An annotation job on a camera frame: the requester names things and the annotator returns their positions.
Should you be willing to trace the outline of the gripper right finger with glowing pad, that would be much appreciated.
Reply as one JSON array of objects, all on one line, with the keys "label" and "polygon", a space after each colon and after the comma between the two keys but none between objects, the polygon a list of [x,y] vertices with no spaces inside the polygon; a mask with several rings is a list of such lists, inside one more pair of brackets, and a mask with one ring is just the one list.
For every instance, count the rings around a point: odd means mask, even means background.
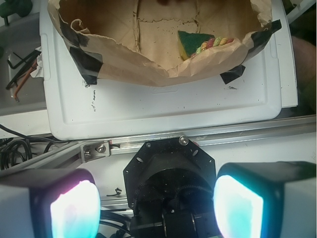
[{"label": "gripper right finger with glowing pad", "polygon": [[213,203],[225,238],[315,238],[315,163],[226,163],[218,171]]}]

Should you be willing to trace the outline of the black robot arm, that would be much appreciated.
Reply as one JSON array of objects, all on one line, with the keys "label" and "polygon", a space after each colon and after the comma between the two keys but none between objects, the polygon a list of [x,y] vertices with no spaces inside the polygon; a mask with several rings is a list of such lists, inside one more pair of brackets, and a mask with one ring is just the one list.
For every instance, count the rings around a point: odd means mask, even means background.
[{"label": "black robot arm", "polygon": [[3,238],[314,238],[317,166],[215,160],[193,142],[144,144],[123,170],[132,217],[103,210],[85,169],[0,173]]}]

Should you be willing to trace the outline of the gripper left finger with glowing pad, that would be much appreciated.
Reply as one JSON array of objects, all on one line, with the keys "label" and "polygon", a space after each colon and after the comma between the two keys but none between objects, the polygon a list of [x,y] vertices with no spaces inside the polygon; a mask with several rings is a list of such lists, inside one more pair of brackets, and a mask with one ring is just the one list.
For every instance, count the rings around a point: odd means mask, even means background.
[{"label": "gripper left finger with glowing pad", "polygon": [[2,238],[93,238],[100,216],[100,194],[86,169],[0,173]]}]

